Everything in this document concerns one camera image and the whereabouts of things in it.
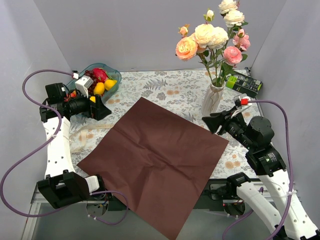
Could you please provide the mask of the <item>pink rose stem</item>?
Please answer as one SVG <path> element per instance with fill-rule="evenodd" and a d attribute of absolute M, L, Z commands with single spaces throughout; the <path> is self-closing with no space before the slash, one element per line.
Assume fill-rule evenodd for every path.
<path fill-rule="evenodd" d="M 248 56 L 243 54 L 251 46 L 250 37 L 243 28 L 234 33 L 231 46 L 227 46 L 222 53 L 222 63 L 220 67 L 219 77 L 224 83 L 228 75 L 234 72 L 234 68 L 244 61 Z"/>

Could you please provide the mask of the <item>dark red wrapping paper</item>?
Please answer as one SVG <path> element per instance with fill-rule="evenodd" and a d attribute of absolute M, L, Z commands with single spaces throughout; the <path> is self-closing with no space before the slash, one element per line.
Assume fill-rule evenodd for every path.
<path fill-rule="evenodd" d="M 174 240 L 228 141 L 140 98 L 78 167 Z"/>

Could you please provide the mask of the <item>peach rose stem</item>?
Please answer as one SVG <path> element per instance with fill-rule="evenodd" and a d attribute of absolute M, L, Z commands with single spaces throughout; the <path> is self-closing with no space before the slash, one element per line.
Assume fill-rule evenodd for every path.
<path fill-rule="evenodd" d="M 175 55 L 182 61 L 188 61 L 193 57 L 198 56 L 201 60 L 200 63 L 203 64 L 205 69 L 207 70 L 207 74 L 210 77 L 210 80 L 213 81 L 210 68 L 208 67 L 208 62 L 205 56 L 206 48 L 199 47 L 194 33 L 188 36 L 189 27 L 189 24 L 185 24 L 179 28 L 181 40 L 176 44 Z"/>

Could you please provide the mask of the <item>white rose stem tall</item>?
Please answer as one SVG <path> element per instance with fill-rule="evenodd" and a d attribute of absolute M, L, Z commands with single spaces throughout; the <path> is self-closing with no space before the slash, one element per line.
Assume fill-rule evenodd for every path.
<path fill-rule="evenodd" d="M 222 0 L 218 5 L 219 13 L 223 17 L 228 30 L 247 25 L 245 15 L 238 10 L 240 2 L 237 0 Z"/>

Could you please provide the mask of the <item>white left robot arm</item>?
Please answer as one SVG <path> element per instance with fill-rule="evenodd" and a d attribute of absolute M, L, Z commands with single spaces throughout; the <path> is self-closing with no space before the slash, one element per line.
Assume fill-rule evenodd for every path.
<path fill-rule="evenodd" d="M 46 137 L 53 137 L 47 146 L 47 165 L 44 179 L 38 181 L 39 192 L 54 209 L 88 200 L 92 196 L 101 200 L 106 196 L 106 187 L 99 174 L 82 177 L 73 167 L 70 151 L 70 118 L 83 114 L 97 121 L 112 112 L 100 97 L 89 94 L 91 79 L 75 81 L 72 94 L 62 83 L 46 85 L 47 99 L 39 108 Z"/>

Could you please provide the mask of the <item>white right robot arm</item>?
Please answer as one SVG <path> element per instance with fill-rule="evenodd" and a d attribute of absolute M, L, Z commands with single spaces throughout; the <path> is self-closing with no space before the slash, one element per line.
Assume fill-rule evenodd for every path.
<path fill-rule="evenodd" d="M 243 172 L 227 178 L 226 192 L 232 199 L 244 200 L 259 216 L 272 235 L 280 240 L 318 240 L 319 228 L 304 210 L 297 194 L 290 189 L 287 167 L 271 144 L 271 122 L 262 116 L 249 123 L 235 110 L 212 113 L 202 118 L 208 129 L 222 135 L 229 133 L 248 151 L 245 158 L 273 200 L 271 204 Z"/>

